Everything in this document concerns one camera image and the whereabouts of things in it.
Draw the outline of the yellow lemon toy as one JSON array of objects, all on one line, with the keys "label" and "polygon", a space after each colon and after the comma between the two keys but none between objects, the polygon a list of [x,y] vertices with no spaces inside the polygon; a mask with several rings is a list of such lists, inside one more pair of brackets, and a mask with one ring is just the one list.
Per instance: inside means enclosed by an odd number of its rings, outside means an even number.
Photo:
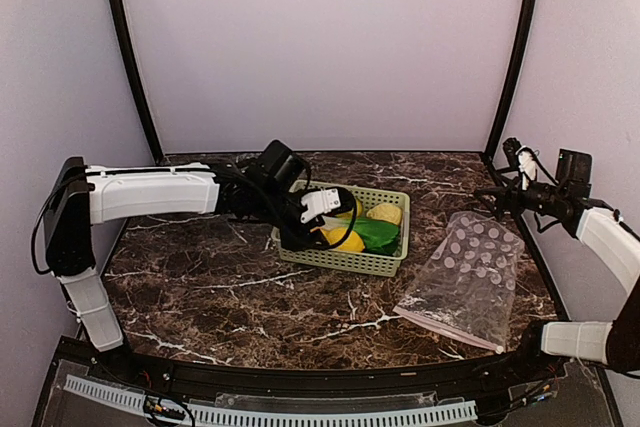
[{"label": "yellow lemon toy", "polygon": [[[343,239],[347,231],[346,227],[337,227],[331,230],[322,229],[322,233],[326,241],[330,245],[337,244]],[[351,231],[349,236],[337,247],[335,250],[343,252],[361,253],[365,250],[366,246],[362,238],[355,232]]]}]

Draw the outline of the green bok choy toy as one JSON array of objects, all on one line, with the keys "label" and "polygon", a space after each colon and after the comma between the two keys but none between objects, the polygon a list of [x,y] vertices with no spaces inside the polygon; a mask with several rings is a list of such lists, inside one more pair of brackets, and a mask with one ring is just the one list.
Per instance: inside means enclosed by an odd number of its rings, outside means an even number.
[{"label": "green bok choy toy", "polygon": [[362,239],[367,253],[393,256],[400,243],[400,228],[383,220],[358,218],[353,231]]}]

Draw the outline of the clear zip top bag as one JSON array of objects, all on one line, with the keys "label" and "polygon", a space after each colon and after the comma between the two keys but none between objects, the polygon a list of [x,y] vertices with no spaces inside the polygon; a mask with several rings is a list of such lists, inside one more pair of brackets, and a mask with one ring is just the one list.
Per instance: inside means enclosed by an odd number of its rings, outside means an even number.
[{"label": "clear zip top bag", "polygon": [[393,312],[439,335],[502,354],[524,250],[523,240],[497,221],[457,212]]}]

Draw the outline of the green plastic basket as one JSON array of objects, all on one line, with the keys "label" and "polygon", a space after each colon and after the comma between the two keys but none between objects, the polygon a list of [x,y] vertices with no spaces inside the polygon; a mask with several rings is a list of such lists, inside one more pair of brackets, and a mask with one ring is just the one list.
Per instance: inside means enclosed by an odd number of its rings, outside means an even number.
[{"label": "green plastic basket", "polygon": [[397,269],[407,257],[409,250],[410,229],[410,197],[399,191],[380,190],[359,186],[343,185],[363,204],[365,210],[375,207],[380,203],[390,203],[399,207],[402,211],[402,219],[399,226],[397,241],[392,243],[395,248],[390,254],[377,253],[350,253],[335,250],[318,251],[291,251],[282,247],[280,232],[273,228],[271,239],[274,242],[279,257],[288,262],[337,269],[341,271],[360,274],[393,277]]}]

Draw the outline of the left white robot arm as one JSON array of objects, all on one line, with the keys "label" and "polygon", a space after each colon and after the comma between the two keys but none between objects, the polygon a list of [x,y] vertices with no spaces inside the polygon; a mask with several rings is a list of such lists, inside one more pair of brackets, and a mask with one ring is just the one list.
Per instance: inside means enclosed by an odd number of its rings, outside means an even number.
[{"label": "left white robot arm", "polygon": [[96,268],[91,229],[112,220],[173,213],[232,215],[276,228],[293,251],[329,250],[320,234],[328,214],[356,214],[354,195],[343,187],[293,191],[310,164],[296,154],[265,155],[239,163],[108,168],[67,159],[36,217],[30,241],[44,240],[39,275],[58,279],[101,364],[120,383],[141,374],[140,359],[125,347],[125,334]]}]

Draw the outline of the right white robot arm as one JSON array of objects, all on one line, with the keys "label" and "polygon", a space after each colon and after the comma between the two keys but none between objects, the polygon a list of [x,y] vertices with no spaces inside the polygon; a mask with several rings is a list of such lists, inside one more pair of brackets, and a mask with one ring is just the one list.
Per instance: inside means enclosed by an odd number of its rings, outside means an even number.
[{"label": "right white robot arm", "polygon": [[549,355],[596,362],[610,370],[639,376],[639,236],[620,212],[599,199],[572,196],[568,189],[516,180],[500,187],[478,189],[474,197],[499,219],[529,210],[550,216],[588,247],[614,275],[626,300],[612,321],[554,321],[536,327],[538,342],[528,343],[510,360],[510,371],[521,381],[534,379],[549,363]]}]

